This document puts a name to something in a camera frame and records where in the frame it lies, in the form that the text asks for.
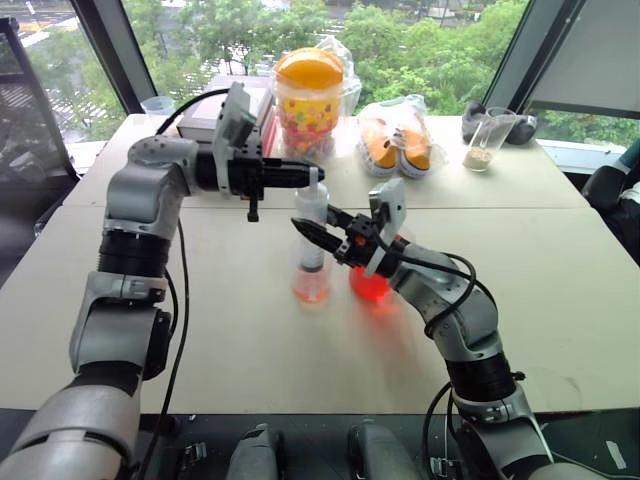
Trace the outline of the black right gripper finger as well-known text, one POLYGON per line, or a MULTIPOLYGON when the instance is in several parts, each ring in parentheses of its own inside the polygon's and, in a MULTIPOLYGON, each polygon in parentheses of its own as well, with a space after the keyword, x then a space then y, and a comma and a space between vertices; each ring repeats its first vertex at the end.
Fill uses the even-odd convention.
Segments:
POLYGON ((329 233, 325 227, 305 218, 292 218, 295 229, 310 243, 333 256, 344 256, 346 244, 339 237, 329 233))
POLYGON ((327 206, 326 223, 330 226, 349 226, 354 216, 331 204, 327 206))

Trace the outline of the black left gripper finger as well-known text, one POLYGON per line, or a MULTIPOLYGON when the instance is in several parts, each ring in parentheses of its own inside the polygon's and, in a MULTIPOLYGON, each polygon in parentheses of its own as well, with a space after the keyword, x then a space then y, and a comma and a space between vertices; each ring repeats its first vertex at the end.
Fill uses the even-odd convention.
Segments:
POLYGON ((265 170, 271 171, 308 173, 312 168, 316 168, 319 174, 324 173, 324 169, 321 166, 306 160, 264 158, 262 163, 265 170))
POLYGON ((266 172, 262 176, 264 188, 296 189, 311 185, 309 172, 266 172))

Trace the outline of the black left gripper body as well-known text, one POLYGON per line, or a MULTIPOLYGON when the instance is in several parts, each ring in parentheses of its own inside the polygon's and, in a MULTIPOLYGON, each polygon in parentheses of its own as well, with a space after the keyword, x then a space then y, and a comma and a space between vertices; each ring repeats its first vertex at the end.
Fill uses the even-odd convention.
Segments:
POLYGON ((253 128, 248 137, 234 148, 228 164, 231 193, 248 201, 247 220, 258 222, 259 202, 264 199, 263 157, 259 131, 253 128))

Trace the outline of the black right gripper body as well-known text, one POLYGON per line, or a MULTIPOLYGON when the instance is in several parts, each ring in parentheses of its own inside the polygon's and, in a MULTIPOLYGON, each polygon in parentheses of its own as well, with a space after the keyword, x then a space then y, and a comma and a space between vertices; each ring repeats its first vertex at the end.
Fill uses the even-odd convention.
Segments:
POLYGON ((389 224, 386 214, 376 213, 365 215, 354 214, 354 220, 349 226, 334 226, 344 231, 346 253, 344 256, 333 256, 339 264, 351 268, 367 267, 378 251, 382 253, 379 264, 373 270, 382 276, 390 276, 396 267, 396 261, 379 246, 383 229, 389 224))

